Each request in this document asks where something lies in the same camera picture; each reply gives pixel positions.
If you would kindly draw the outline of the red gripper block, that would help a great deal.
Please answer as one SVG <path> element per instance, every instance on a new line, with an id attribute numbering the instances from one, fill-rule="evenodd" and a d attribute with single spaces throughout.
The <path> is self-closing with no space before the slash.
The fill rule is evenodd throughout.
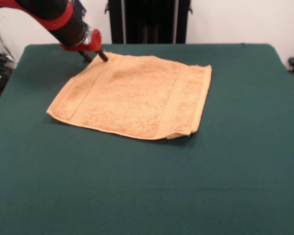
<path id="1" fill-rule="evenodd" d="M 101 49 L 101 32 L 98 29 L 88 30 L 83 41 L 73 47 L 68 47 L 63 44 L 60 46 L 67 51 L 78 51 L 78 53 L 84 58 L 85 62 L 92 62 L 92 57 L 85 51 L 97 52 L 102 61 L 107 62 L 108 57 Z"/>

